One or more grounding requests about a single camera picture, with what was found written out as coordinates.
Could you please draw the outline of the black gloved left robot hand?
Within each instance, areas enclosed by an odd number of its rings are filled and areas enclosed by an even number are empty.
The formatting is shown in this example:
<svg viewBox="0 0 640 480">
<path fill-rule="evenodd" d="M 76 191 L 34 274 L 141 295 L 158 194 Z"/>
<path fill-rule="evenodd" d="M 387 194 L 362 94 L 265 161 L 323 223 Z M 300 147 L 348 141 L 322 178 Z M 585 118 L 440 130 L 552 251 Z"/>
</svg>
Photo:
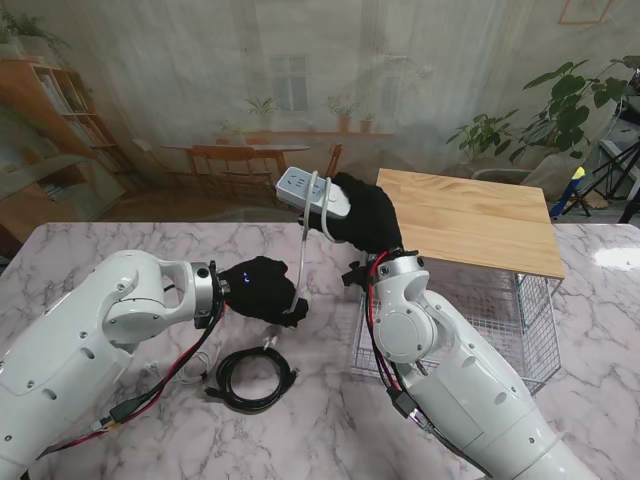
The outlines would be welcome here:
<svg viewBox="0 0 640 480">
<path fill-rule="evenodd" d="M 296 328 L 308 313 L 308 302 L 291 305 L 296 287 L 286 277 L 287 265 L 265 256 L 239 263 L 218 274 L 229 288 L 225 302 L 236 313 L 269 324 Z"/>
</svg>

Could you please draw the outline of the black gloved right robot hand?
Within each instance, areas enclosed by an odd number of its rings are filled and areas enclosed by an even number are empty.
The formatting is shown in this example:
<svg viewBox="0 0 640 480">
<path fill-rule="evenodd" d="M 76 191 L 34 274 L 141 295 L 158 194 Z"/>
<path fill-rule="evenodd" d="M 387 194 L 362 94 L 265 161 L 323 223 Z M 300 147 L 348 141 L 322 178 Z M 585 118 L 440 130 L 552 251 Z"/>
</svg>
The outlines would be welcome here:
<svg viewBox="0 0 640 480">
<path fill-rule="evenodd" d="M 345 218 L 327 217 L 327 230 L 336 241 L 350 243 L 368 254 L 403 248 L 394 206 L 380 187 L 345 172 L 337 173 L 332 184 L 341 188 L 350 203 Z"/>
</svg>

